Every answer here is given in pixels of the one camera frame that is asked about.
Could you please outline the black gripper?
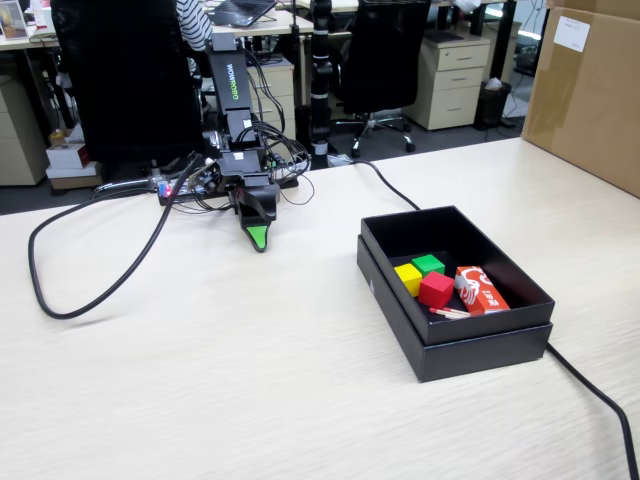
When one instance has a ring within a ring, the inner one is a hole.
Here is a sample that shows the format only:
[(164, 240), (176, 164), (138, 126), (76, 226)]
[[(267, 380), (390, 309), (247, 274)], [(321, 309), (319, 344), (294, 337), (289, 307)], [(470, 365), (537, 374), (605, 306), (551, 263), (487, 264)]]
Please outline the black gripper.
[(280, 187), (263, 171), (257, 150), (224, 152), (217, 164), (221, 175), (217, 191), (235, 190), (241, 230), (254, 250), (264, 253), (270, 223), (277, 218)]

